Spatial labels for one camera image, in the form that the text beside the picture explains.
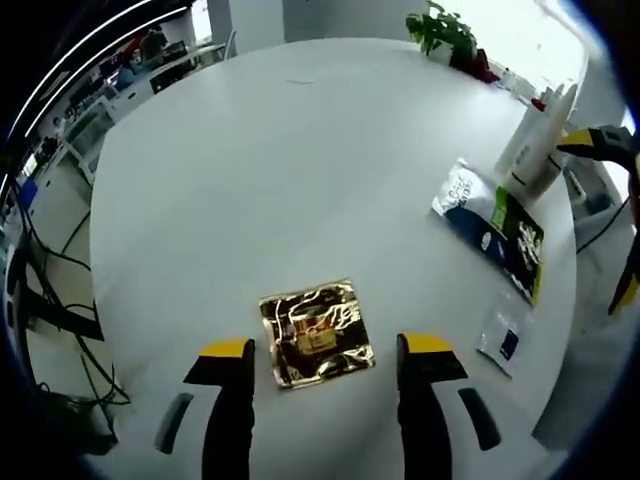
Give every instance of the green plant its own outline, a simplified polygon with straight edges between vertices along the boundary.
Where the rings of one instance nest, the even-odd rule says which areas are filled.
[[[413,39],[420,44],[420,50],[428,55],[438,48],[442,42],[453,45],[454,52],[468,58],[474,58],[477,52],[476,37],[471,28],[460,21],[458,13],[447,13],[435,2],[427,1],[427,12],[407,15],[407,30]],[[438,13],[431,16],[431,11]]]

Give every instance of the potted plant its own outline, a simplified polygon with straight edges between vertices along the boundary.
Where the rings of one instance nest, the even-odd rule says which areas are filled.
[[[409,14],[406,25],[420,50],[440,63],[461,68],[476,56],[476,37],[469,26],[460,21],[459,14],[447,13],[435,2],[427,1],[425,13]]]

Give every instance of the white round table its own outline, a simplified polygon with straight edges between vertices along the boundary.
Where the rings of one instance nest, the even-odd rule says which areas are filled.
[[[204,345],[254,338],[252,471],[329,478],[395,417],[396,334],[408,330],[447,339],[467,373],[516,402],[533,428],[573,316],[566,186],[557,181],[531,209],[545,229],[545,270],[513,379],[474,346],[499,293],[516,290],[430,211],[455,160],[490,169],[523,113],[414,45],[365,39],[240,56],[132,112],[100,157],[91,263],[134,405],[156,389],[188,391],[182,379]],[[258,299],[344,277],[376,366],[278,390]]]

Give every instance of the gold foil packet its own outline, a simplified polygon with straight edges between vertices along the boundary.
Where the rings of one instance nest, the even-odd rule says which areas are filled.
[[[273,374],[306,387],[373,367],[373,349],[348,279],[260,299]]]

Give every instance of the ceiling light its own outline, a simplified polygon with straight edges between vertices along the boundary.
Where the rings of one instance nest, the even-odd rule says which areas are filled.
[[[180,7],[180,8],[176,8],[175,10],[170,11],[169,13],[165,13],[164,15],[160,15],[159,17],[154,18],[153,20],[149,20],[148,22],[143,23],[142,25],[134,28],[133,30],[125,33],[124,35],[122,35],[121,37],[119,37],[118,39],[114,40],[113,42],[111,42],[109,45],[107,45],[106,47],[104,47],[102,50],[100,50],[98,53],[96,53],[93,57],[91,57],[89,60],[87,60],[80,68],[78,68],[72,75],[69,76],[69,78],[67,78],[67,81],[64,82],[60,88],[58,89],[58,91],[56,93],[54,93],[53,95],[51,95],[51,98],[49,99],[49,101],[47,101],[47,103],[44,105],[44,107],[42,107],[42,110],[40,110],[40,113],[38,113],[38,115],[36,115],[36,118],[33,120],[33,122],[31,123],[31,126],[29,127],[29,129],[27,130],[27,133],[24,134],[25,138],[29,136],[29,134],[31,133],[31,130],[33,130],[33,127],[36,126],[36,124],[38,123],[38,121],[40,120],[40,117],[42,117],[42,115],[45,114],[45,112],[47,111],[47,109],[49,108],[49,106],[53,103],[53,101],[60,95],[60,93],[62,93],[62,91],[64,91],[64,89],[67,87],[67,85],[69,85],[74,78],[76,78],[78,75],[80,75],[82,73],[82,71],[87,68],[87,66],[91,65],[91,63],[93,63],[96,59],[100,58],[102,55],[104,55],[106,52],[108,52],[109,50],[111,50],[113,47],[115,47],[116,45],[118,45],[120,42],[122,42],[122,40],[124,40],[125,38],[127,38],[129,35],[132,35],[134,33],[136,33],[139,30],[142,30],[143,28],[148,27],[149,25],[152,25],[154,23],[159,22],[160,20],[170,17],[171,15],[175,15],[176,13],[182,12],[184,10],[186,10],[187,7]]]
[[[49,80],[49,77],[51,77],[51,75],[53,75],[55,73],[55,71],[57,70],[57,68],[62,65],[62,62],[64,62],[67,58],[69,58],[69,56],[71,54],[73,54],[73,52],[75,52],[78,48],[80,48],[84,43],[86,43],[87,40],[89,40],[91,37],[93,37],[96,33],[98,33],[100,30],[104,29],[107,25],[112,24],[113,22],[115,22],[117,19],[119,19],[120,17],[122,17],[123,15],[126,15],[127,13],[131,12],[132,10],[135,10],[136,8],[139,8],[149,2],[151,2],[152,0],[142,0],[141,2],[136,3],[135,5],[132,5],[129,8],[126,8],[125,10],[121,11],[120,13],[114,15],[113,17],[111,17],[109,20],[107,20],[106,22],[104,22],[102,25],[100,25],[99,27],[95,28],[94,30],[92,30],[91,32],[89,32],[82,40],[80,40],[71,50],[69,50],[67,53],[65,53],[62,58],[60,58],[60,60],[58,60],[56,62],[56,64],[51,68],[51,70],[49,70],[49,72],[47,72],[47,74],[44,76],[44,78],[42,80],[40,80],[40,83],[38,84],[38,86],[33,90],[33,92],[31,92],[31,95],[29,95],[29,98],[27,99],[27,101],[24,103],[24,105],[22,106],[22,108],[20,109],[20,112],[18,113],[18,116],[16,117],[15,121],[13,122],[13,125],[11,126],[11,130],[9,130],[9,135],[7,135],[7,138],[9,138],[11,136],[11,134],[13,133],[13,129],[16,128],[16,125],[18,124],[18,122],[20,121],[20,118],[22,117],[22,114],[24,113],[24,111],[27,109],[27,107],[29,106],[29,104],[31,103],[31,100],[33,100],[33,97],[35,97],[38,93],[38,91],[42,88],[42,86],[45,84],[45,82],[47,80]]]

